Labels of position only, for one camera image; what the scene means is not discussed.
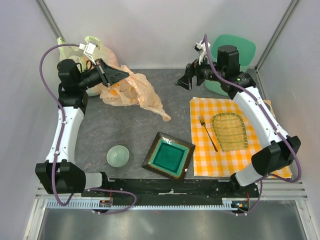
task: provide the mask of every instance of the white wall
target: white wall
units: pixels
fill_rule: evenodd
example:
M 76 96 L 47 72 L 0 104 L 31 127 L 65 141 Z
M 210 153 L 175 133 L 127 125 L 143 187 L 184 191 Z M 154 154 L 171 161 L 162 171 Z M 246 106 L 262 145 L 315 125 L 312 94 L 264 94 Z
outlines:
M 96 36 L 130 68 L 184 68 L 205 33 L 234 34 L 260 58 L 290 0 L 46 0 L 64 37 Z
M 0 7 L 0 239 L 21 240 L 56 128 L 57 107 L 39 77 L 42 54 L 56 40 L 34 0 L 2 1 Z M 59 53 L 45 61 L 57 88 Z
M 320 1 L 302 0 L 261 69 L 279 122 L 298 135 L 302 182 L 320 224 Z

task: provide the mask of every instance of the square plate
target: square plate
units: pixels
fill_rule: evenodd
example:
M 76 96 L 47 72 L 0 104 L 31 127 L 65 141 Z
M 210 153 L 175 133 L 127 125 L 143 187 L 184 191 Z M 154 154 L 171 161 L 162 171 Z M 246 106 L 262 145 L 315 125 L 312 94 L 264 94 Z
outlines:
M 195 147 L 192 143 L 158 132 L 142 167 L 183 183 Z

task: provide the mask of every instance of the metal pole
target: metal pole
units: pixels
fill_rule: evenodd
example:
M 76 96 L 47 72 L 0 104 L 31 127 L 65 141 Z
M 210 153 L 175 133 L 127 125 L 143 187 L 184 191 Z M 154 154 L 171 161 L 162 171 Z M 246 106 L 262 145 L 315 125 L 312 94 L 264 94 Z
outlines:
M 60 31 L 54 17 L 52 16 L 47 4 L 45 3 L 45 0 L 35 0 L 35 2 L 38 5 L 40 11 L 42 12 L 42 15 L 44 16 L 46 22 L 50 26 L 55 38 L 57 39 L 62 37 L 64 39 L 64 36 Z
M 266 48 L 264 49 L 262 56 L 260 57 L 258 63 L 254 67 L 257 72 L 261 69 L 262 65 L 265 63 L 266 58 L 268 57 L 269 53 L 271 52 L 272 48 L 274 47 L 275 43 L 277 42 L 280 34 L 284 30 L 289 18 L 292 16 L 292 13 L 294 12 L 296 7 L 298 6 L 299 2 L 300 2 L 300 0 L 291 0 L 289 6 L 285 10 L 285 13 L 283 14 L 283 16 L 281 18 L 278 26 L 276 27 L 270 41 L 268 42 Z

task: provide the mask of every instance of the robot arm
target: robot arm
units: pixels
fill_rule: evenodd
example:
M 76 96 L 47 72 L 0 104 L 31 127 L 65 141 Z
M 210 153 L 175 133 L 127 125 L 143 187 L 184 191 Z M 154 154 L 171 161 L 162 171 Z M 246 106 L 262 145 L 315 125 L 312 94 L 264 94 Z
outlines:
M 250 95 L 242 92 L 237 87 L 220 81 L 214 74 L 208 60 L 207 62 L 202 62 L 204 60 L 202 56 L 207 54 L 204 43 L 197 43 L 194 48 L 200 53 L 200 58 L 186 66 L 184 76 L 177 81 L 176 85 L 191 90 L 194 76 L 196 76 L 197 86 L 200 86 L 205 80 L 220 82 L 221 88 L 228 93 L 229 97 L 237 103 L 249 119 L 262 147 L 261 151 L 252 156 L 251 163 L 248 166 L 231 176 L 233 186 L 236 189 L 248 186 L 267 174 L 292 164 L 294 158 L 277 132 L 286 137 L 295 153 L 298 152 L 301 142 L 297 136 L 290 137 L 272 116 L 262 101 L 259 90 L 256 88 L 256 83 L 250 74 L 240 72 L 237 48 L 231 45 L 219 47 L 217 62 L 214 63 L 215 68 L 220 76 L 233 84 L 245 88 L 258 99 L 258 102 L 255 102 Z M 267 112 L 271 122 L 277 126 L 277 132 L 272 128 L 269 119 L 267 119 L 259 105 Z
M 93 52 L 92 43 L 84 45 L 84 54 Z M 120 80 L 129 77 L 124 71 L 112 68 L 102 59 L 93 60 L 93 68 L 80 72 L 77 64 L 71 59 L 65 59 L 57 65 L 61 83 L 58 87 L 58 101 L 62 109 L 58 109 L 58 124 L 49 154 L 44 163 L 38 163 L 35 173 L 49 194 L 53 194 L 52 172 L 55 156 L 55 187 L 58 194 L 82 193 L 84 189 L 103 185 L 103 173 L 83 172 L 75 165 L 75 146 L 78 130 L 86 113 L 88 95 L 86 90 L 104 84 L 112 86 Z M 63 128 L 59 150 L 56 146 Z

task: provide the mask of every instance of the metal floor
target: metal floor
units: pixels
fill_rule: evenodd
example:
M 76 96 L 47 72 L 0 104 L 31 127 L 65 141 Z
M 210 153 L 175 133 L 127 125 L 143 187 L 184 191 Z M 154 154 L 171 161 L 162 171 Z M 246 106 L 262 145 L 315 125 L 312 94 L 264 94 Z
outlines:
M 294 201 L 261 201 L 248 216 L 213 210 L 46 209 L 38 240 L 306 240 Z

